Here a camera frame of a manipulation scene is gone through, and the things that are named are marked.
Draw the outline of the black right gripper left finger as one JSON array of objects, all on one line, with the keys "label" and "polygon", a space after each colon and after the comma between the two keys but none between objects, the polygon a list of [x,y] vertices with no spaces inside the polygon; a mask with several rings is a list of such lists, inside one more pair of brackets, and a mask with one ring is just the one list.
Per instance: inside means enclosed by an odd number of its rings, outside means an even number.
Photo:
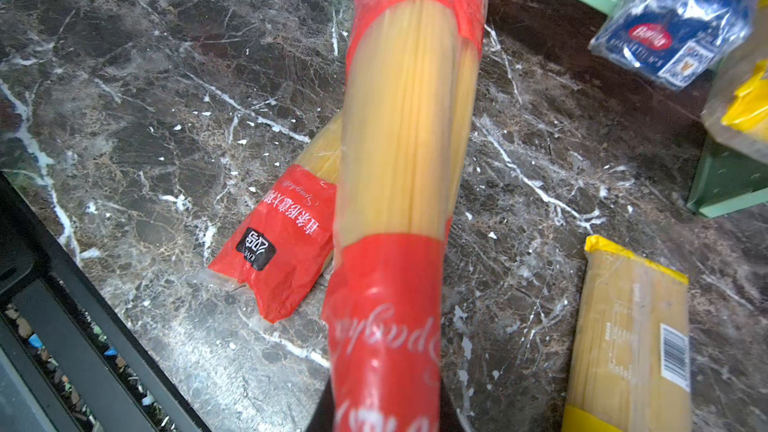
[{"label": "black right gripper left finger", "polygon": [[331,381],[328,380],[319,398],[315,411],[305,432],[332,432],[334,428],[335,403]]}]

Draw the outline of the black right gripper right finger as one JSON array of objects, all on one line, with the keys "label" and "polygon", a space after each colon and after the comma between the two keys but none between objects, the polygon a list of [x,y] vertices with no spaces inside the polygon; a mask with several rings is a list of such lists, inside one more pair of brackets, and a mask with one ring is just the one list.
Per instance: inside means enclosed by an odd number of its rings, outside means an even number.
[{"label": "black right gripper right finger", "polygon": [[444,381],[440,383],[440,414],[439,414],[440,432],[464,432],[465,428],[461,423],[456,408],[450,397],[450,393]]}]

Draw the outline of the yellow pastatime spaghetti bag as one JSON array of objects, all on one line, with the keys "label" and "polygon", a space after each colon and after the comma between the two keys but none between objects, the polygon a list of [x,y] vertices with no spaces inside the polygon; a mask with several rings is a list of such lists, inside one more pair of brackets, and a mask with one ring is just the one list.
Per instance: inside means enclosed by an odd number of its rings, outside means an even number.
[{"label": "yellow pastatime spaghetti bag", "polygon": [[711,138],[767,161],[767,0],[759,0],[752,32],[720,63],[702,122]]}]

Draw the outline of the blue barilla spaghetti box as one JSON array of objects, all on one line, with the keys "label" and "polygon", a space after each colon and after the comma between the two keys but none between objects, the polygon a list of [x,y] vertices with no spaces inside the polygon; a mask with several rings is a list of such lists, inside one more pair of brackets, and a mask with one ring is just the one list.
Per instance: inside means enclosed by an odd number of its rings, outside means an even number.
[{"label": "blue barilla spaghetti box", "polygon": [[619,0],[590,51],[679,91],[753,30],[759,0]]}]

